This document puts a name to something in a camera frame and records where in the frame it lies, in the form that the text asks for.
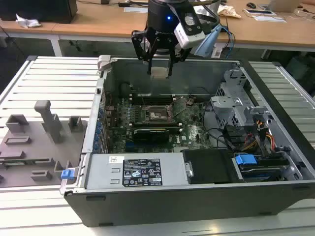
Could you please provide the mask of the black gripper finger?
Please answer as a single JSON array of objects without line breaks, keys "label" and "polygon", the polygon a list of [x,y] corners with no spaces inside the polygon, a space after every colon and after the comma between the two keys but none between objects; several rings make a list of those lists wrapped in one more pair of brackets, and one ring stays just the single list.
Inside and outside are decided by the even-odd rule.
[{"label": "black gripper finger", "polygon": [[157,40],[153,29],[133,30],[131,40],[139,60],[148,63],[147,74],[151,74],[152,60],[157,51]]},{"label": "black gripper finger", "polygon": [[192,48],[181,49],[177,53],[175,52],[174,48],[169,50],[170,58],[168,62],[168,76],[172,75],[172,69],[174,64],[185,61],[188,55],[190,54],[191,50]]}]

